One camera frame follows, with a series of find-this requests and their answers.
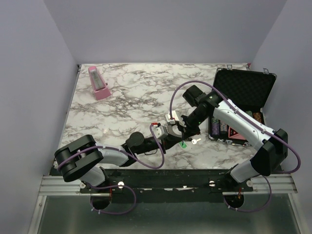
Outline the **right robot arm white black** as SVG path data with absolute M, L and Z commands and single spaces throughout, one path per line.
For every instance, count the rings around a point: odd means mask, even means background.
M 205 94 L 193 85 L 185 91 L 183 98 L 195 108 L 188 116 L 182 116 L 184 137 L 197 135 L 200 124 L 215 117 L 241 134 L 257 151 L 251 159 L 237 164 L 227 173 L 224 185 L 228 190 L 237 190 L 251 177 L 269 176 L 287 157 L 288 134 L 284 130 L 275 131 L 258 122 L 218 92 Z

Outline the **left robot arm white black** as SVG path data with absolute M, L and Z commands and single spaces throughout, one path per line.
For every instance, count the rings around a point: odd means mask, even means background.
M 172 126 L 159 123 L 150 125 L 151 137 L 145 138 L 140 132 L 134 132 L 121 146 L 115 147 L 96 143 L 91 135 L 85 135 L 55 151 L 57 171 L 65 182 L 81 180 L 91 184 L 98 192 L 104 192 L 108 180 L 99 164 L 112 164 L 128 167 L 139 163 L 149 169 L 160 169 L 164 165 L 166 150 L 183 141 L 184 133 L 177 134 Z M 159 150 L 161 163 L 153 166 L 138 159 L 138 155 Z

